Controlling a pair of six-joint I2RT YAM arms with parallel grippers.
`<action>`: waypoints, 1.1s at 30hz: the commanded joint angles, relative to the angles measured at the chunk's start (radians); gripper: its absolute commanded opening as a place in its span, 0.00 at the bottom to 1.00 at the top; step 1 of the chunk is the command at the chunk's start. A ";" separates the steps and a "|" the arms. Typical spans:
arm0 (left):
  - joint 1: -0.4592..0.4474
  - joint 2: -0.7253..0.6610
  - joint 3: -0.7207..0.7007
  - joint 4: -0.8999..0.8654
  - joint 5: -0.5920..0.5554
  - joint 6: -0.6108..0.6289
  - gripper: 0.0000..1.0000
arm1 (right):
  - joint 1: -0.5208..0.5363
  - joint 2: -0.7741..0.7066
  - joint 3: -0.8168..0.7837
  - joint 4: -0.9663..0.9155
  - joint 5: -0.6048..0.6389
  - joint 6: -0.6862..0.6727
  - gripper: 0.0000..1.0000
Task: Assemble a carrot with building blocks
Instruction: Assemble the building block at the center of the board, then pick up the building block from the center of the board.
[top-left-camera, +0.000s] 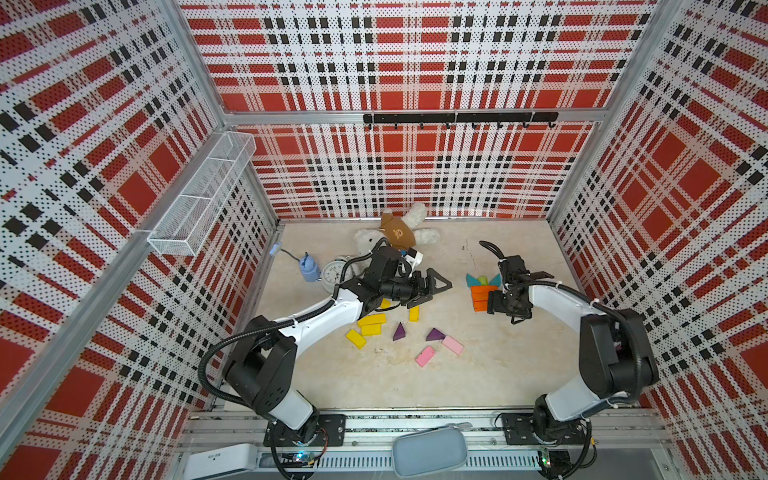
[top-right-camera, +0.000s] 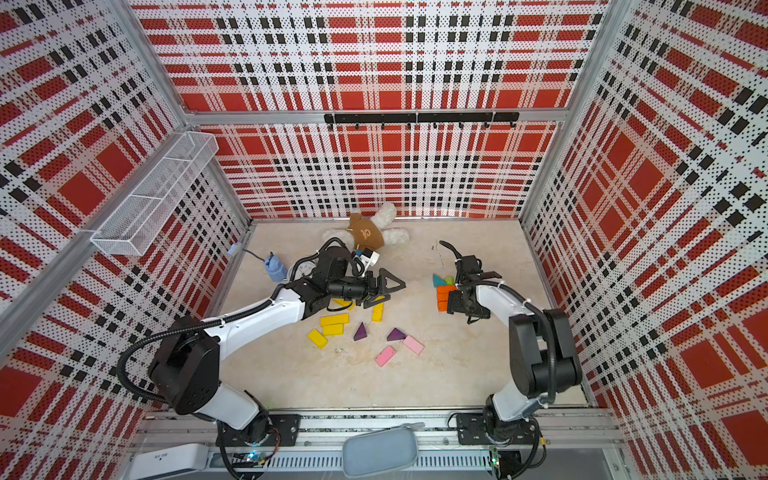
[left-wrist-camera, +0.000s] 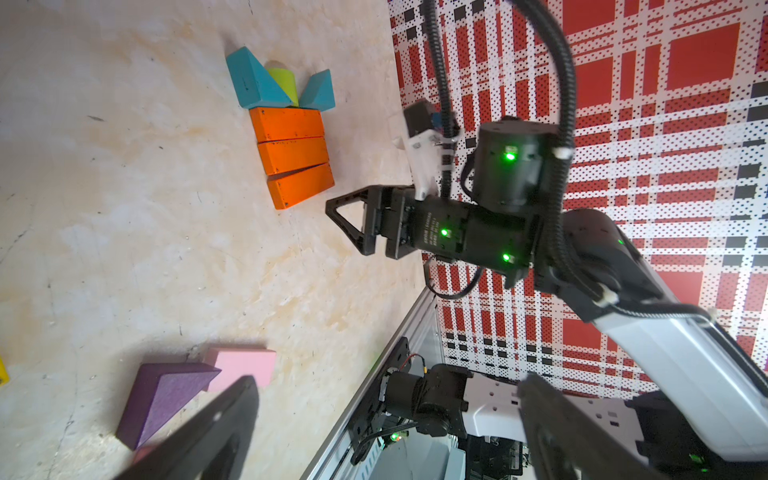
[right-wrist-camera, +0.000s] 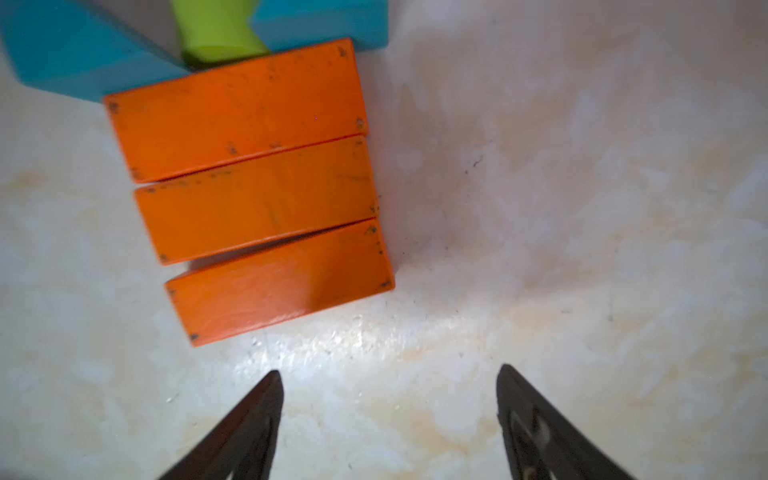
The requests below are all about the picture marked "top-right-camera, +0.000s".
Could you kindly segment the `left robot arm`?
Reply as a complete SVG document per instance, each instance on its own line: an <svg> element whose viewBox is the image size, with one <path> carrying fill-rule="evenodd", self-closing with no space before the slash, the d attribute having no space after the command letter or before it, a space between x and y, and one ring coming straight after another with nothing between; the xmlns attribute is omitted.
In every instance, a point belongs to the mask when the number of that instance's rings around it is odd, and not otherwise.
<svg viewBox="0 0 768 480"><path fill-rule="evenodd" d="M268 409L226 383L222 369L268 335L329 311L334 300L371 309L406 287L376 266L377 253L354 251L336 237L302 257L265 299L202 321L181 318L121 353L115 373L129 393L179 415L213 421L221 434L259 444L274 433Z"/></svg>

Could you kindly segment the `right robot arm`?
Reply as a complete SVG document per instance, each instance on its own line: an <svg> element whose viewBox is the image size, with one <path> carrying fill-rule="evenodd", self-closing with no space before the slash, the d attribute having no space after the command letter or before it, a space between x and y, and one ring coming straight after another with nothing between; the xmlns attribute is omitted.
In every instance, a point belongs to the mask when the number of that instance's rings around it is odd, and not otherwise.
<svg viewBox="0 0 768 480"><path fill-rule="evenodd" d="M581 384L583 372L567 315L542 310L507 285L496 272L485 272L480 259L439 244L455 257L455 287L446 311L463 314L469 325L496 317L508 329L511 380L490 395L481 415L457 416L462 444L513 444L537 431L534 413L555 403L557 395Z"/></svg>

